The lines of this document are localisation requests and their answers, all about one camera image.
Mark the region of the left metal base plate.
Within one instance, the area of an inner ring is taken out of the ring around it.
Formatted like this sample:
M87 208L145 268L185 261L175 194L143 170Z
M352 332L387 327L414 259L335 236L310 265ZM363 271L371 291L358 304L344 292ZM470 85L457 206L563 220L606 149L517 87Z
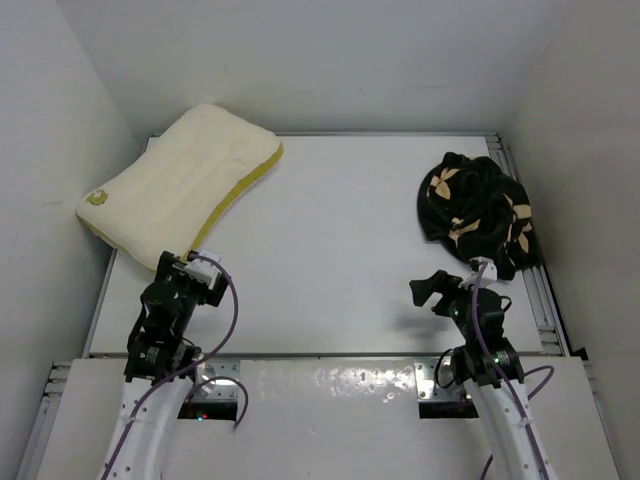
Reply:
M195 369L193 389L188 400L196 402L235 402L240 393L240 362L223 358L200 364Z

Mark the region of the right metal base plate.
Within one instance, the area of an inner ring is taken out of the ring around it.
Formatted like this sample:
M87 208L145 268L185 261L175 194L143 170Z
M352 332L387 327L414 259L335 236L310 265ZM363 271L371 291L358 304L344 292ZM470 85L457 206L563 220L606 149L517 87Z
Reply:
M451 360L445 356L423 357L414 361L415 383L420 402L467 402L471 397L453 381Z

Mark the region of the cream pillow with yellow edge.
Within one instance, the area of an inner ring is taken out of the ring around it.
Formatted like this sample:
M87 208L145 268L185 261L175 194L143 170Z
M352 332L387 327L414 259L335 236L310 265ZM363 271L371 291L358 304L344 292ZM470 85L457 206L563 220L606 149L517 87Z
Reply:
M163 252L184 256L198 249L283 152L274 133L201 104L80 200L76 214L96 236L154 271Z

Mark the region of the right aluminium frame rail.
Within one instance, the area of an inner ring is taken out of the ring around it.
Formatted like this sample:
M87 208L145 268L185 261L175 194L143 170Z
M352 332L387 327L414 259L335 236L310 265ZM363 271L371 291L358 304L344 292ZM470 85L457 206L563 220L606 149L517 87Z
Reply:
M518 181L509 149L497 134L485 137L490 158L501 170ZM545 355L568 357L571 355L569 340L564 328L551 282L545 265L522 271L533 316L539 332L542 351Z

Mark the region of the left aluminium frame rail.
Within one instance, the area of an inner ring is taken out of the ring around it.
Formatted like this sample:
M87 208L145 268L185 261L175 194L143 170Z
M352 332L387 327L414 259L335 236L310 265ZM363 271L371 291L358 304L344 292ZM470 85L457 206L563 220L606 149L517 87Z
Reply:
M51 367L16 476L17 480L33 480L37 477L70 369L70 362L55 362Z

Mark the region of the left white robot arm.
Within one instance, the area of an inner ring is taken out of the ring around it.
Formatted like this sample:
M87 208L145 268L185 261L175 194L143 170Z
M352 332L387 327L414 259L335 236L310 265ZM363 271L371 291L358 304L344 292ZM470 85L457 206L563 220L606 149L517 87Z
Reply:
M160 479L169 434L196 383L201 348L184 339L197 307L217 307L229 285L220 257L163 252L140 295L127 340L120 408L99 479Z

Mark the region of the aluminium frame rail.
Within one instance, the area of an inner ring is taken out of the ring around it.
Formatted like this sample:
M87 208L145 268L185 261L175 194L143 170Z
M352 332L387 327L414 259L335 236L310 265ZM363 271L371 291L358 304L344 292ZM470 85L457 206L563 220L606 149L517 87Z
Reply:
M497 134L485 137L490 158L501 170L518 181L509 149ZM539 332L542 351L545 355L568 357L571 355L569 340L564 328L551 282L545 265L522 271L533 316Z
M70 362L55 362L51 367L16 476L17 480L33 480L37 477L70 369Z

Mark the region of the metal base plate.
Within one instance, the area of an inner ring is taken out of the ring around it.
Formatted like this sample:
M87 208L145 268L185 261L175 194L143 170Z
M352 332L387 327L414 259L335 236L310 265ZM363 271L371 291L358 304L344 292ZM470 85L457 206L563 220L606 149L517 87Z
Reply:
M453 381L451 360L445 356L423 357L414 361L415 383L420 402L467 402L471 397Z
M200 364L195 369L193 389L188 400L196 402L235 402L240 393L240 362L223 358Z

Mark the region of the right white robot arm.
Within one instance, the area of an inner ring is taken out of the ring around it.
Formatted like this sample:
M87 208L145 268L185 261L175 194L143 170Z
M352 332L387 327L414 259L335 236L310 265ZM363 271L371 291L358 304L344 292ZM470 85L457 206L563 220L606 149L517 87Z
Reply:
M424 306L432 295L440 299L432 312L450 318L464 338L451 352L453 382L464 388L477 412L499 479L555 479L533 420L525 372L503 328L509 302L491 290L486 261L468 279L436 271L411 280L413 303Z

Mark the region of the black floral plush pillowcase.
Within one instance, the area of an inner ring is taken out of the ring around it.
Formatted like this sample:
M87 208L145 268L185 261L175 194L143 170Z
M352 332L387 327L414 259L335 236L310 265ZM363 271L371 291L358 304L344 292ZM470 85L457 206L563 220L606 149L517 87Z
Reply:
M524 187L489 157L447 152L423 179L417 217L425 238L459 261L493 261L500 280L542 264Z

